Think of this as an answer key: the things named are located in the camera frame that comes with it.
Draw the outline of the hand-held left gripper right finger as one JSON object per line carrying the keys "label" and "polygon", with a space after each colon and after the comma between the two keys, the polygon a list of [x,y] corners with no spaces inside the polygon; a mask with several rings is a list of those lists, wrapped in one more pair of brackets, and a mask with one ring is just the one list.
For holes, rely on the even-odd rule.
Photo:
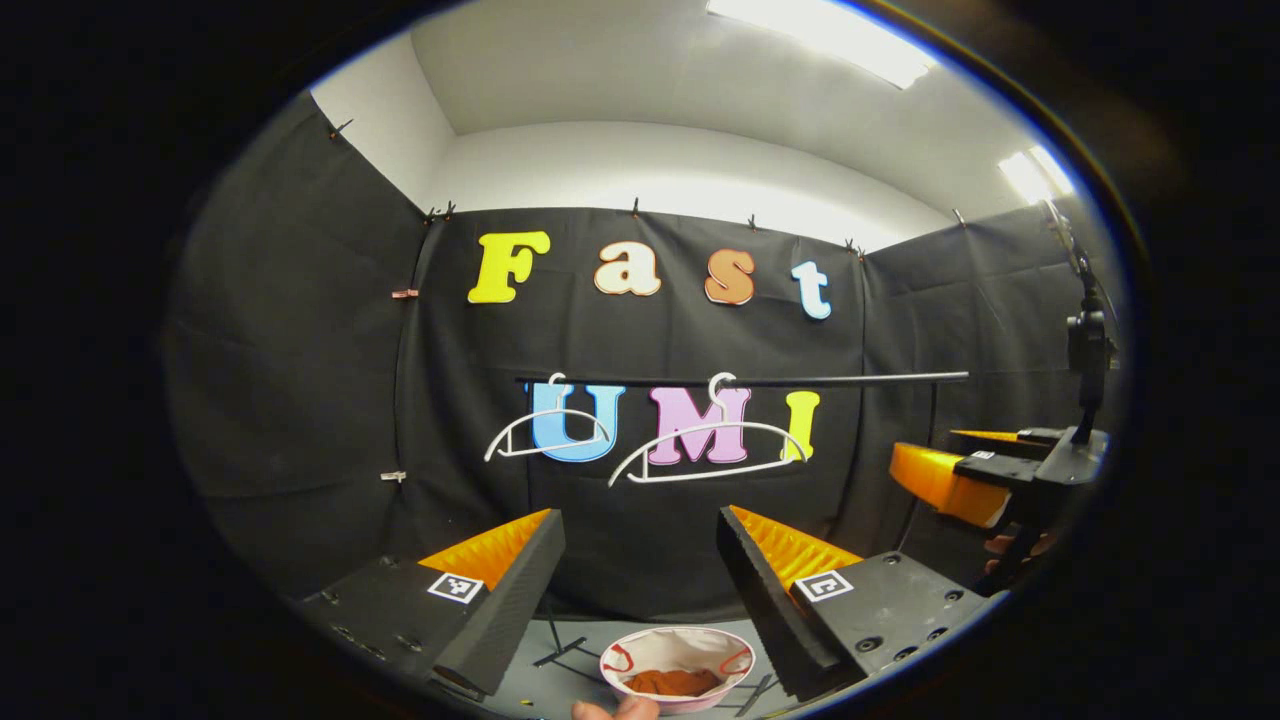
{"label": "hand-held left gripper right finger", "polygon": [[776,678],[800,702],[895,671],[1001,601],[900,552],[829,559],[785,580],[785,562],[815,557],[818,544],[736,506],[721,509],[716,543]]}

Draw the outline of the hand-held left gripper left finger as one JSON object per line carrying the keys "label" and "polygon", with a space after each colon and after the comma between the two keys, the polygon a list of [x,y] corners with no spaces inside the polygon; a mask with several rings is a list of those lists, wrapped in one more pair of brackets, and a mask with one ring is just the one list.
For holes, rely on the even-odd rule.
{"label": "hand-held left gripper left finger", "polygon": [[301,615],[378,671],[494,696],[566,547],[543,509],[424,559],[381,556],[306,596]]}

